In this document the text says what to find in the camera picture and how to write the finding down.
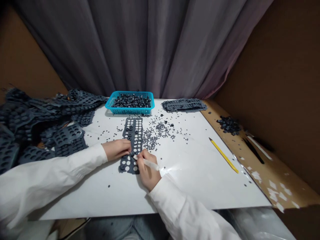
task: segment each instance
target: hand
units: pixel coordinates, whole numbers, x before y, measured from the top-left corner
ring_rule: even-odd
[[[159,171],[144,165],[143,159],[157,164],[157,157],[149,153],[147,149],[144,149],[137,157],[142,184],[151,192],[160,181],[161,175]]]
[[[108,162],[117,160],[131,152],[131,142],[127,139],[119,139],[101,144],[106,152]]]

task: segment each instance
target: white sleeve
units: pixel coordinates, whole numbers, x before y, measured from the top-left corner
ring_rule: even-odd
[[[173,239],[240,239],[223,217],[183,193],[170,174],[149,196]]]
[[[44,207],[107,162],[97,144],[68,157],[56,157],[12,168],[0,176],[0,220],[9,229]]]

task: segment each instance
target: person's right hand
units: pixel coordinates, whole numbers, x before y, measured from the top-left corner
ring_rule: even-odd
[[[161,175],[159,171],[145,165],[143,159],[147,159],[150,162],[157,164],[157,157],[149,153],[147,149],[144,149],[137,157],[142,184],[149,190],[149,192],[151,192],[160,181]]]

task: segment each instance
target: white table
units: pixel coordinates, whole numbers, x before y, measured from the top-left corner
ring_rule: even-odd
[[[144,130],[155,129],[151,124],[155,115],[163,114],[162,122],[167,120],[174,124],[172,129],[175,131],[170,132],[176,136],[174,141],[169,137],[160,138],[157,151],[151,151],[157,156],[162,176],[170,173],[183,191],[200,200],[208,209],[271,205],[248,174],[244,174],[241,165],[232,161],[232,153],[200,112],[167,113],[162,109],[163,101],[155,99],[153,115],[143,118]],[[117,127],[124,129],[127,117],[129,115],[113,115],[104,105],[97,108],[93,123],[84,128],[87,145],[103,143],[109,138],[109,141],[121,139],[122,131],[118,132]],[[227,164],[209,137],[233,162],[239,174]],[[100,166],[77,186],[39,210],[38,216],[45,220],[155,213],[139,175],[119,173],[119,165],[120,162],[116,161]]]

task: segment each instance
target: rubber scrap pile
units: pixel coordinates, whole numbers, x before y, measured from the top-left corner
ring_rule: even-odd
[[[68,156],[85,149],[82,127],[107,98],[72,89],[53,99],[33,99],[14,88],[0,107],[0,174],[28,162]],[[36,147],[39,143],[55,151]]]
[[[217,120],[217,123],[220,123],[221,129],[223,129],[224,133],[231,133],[232,136],[239,135],[239,131],[241,130],[239,126],[239,122],[232,117],[223,117],[220,116],[220,120]]]
[[[150,108],[151,101],[148,96],[137,96],[136,94],[121,94],[118,96],[112,107],[128,107],[128,108]]]
[[[192,98],[180,98],[172,101],[165,101],[162,103],[162,107],[167,112],[198,112],[207,110],[207,105],[200,99]]]

